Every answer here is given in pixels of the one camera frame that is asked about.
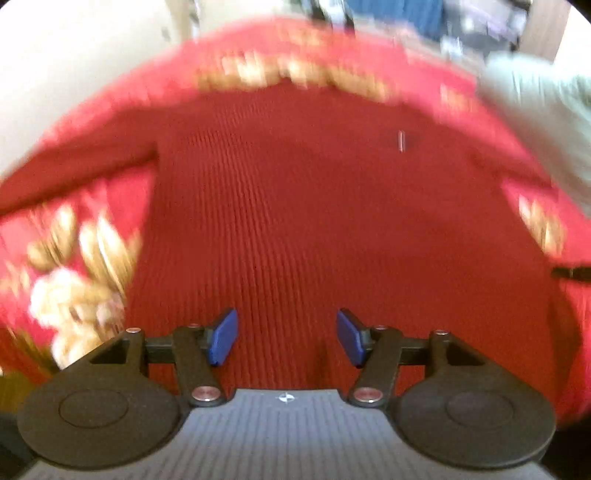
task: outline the white pillow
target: white pillow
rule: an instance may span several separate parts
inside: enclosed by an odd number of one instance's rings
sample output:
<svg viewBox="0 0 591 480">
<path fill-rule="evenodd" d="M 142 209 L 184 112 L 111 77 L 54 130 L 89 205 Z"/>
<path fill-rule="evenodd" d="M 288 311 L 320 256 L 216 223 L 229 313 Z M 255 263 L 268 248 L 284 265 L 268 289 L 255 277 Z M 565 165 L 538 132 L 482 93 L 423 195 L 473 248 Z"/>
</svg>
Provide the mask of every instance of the white pillow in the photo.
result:
<svg viewBox="0 0 591 480">
<path fill-rule="evenodd" d="M 591 217 L 591 77 L 523 54 L 489 57 L 478 94 Z"/>
</svg>

